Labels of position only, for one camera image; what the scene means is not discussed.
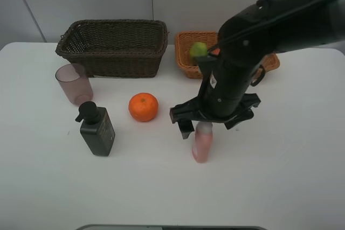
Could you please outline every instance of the brown wicker basket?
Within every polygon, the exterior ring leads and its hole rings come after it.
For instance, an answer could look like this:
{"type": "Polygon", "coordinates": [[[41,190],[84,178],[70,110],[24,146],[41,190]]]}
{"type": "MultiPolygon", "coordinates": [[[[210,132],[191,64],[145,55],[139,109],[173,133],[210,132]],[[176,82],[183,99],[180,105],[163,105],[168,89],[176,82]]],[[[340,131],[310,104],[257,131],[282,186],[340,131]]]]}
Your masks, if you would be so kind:
{"type": "Polygon", "coordinates": [[[80,20],[61,37],[56,54],[82,64],[88,77],[152,78],[167,44],[161,21],[80,20]]]}
{"type": "MultiPolygon", "coordinates": [[[[180,32],[175,36],[175,56],[177,65],[183,70],[188,78],[201,79],[203,76],[199,72],[197,66],[190,65],[189,50],[193,43],[198,41],[206,43],[207,47],[210,48],[217,43],[217,32],[180,32]]],[[[280,66],[279,59],[275,53],[266,56],[263,62],[265,71],[271,71],[277,69],[280,66]]],[[[259,69],[254,79],[256,79],[260,74],[259,69]]]]}

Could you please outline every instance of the lime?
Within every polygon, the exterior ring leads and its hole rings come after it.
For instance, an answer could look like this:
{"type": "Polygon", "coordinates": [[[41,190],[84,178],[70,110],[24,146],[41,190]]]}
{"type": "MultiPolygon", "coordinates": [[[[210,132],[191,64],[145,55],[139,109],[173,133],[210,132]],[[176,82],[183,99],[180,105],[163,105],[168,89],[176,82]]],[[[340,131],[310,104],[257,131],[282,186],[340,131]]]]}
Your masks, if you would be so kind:
{"type": "Polygon", "coordinates": [[[207,45],[205,43],[194,43],[189,50],[190,62],[192,65],[196,66],[196,57],[206,56],[207,55],[207,45]]]}

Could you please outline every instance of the bottle cap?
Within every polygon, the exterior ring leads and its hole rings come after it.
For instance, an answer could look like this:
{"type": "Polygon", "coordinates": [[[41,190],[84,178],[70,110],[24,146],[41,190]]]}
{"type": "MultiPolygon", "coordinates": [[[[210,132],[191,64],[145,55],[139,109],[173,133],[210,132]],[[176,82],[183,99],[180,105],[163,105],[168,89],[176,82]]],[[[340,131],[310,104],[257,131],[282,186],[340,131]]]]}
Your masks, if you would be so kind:
{"type": "Polygon", "coordinates": [[[75,121],[81,122],[83,119],[86,124],[96,124],[101,120],[101,115],[94,102],[84,102],[79,106],[79,115],[75,121]]]}

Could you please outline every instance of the orange wicker basket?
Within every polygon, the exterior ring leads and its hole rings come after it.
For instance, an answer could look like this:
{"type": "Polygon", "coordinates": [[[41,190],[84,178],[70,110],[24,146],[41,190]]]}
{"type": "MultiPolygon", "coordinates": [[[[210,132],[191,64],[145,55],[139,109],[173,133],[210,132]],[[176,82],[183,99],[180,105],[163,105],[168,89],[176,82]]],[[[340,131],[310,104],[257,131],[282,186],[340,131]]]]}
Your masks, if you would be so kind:
{"type": "MultiPolygon", "coordinates": [[[[201,79],[203,76],[199,72],[198,66],[190,65],[189,50],[193,43],[198,41],[206,43],[207,47],[210,48],[217,43],[217,32],[179,32],[175,36],[175,56],[177,65],[183,70],[184,74],[188,78],[201,79]]],[[[277,69],[280,66],[279,59],[275,53],[267,55],[264,59],[263,66],[265,71],[271,71],[277,69]]],[[[261,74],[261,69],[258,70],[254,79],[261,74]]]]}

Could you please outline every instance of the plastic cup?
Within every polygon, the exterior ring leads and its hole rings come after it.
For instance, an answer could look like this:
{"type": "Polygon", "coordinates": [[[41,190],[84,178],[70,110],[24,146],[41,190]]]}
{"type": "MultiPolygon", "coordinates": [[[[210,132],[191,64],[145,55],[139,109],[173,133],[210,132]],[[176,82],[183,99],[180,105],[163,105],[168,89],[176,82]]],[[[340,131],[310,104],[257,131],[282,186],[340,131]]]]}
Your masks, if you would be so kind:
{"type": "Polygon", "coordinates": [[[82,65],[65,65],[56,71],[55,77],[72,104],[79,106],[92,100],[93,91],[82,65]]]}

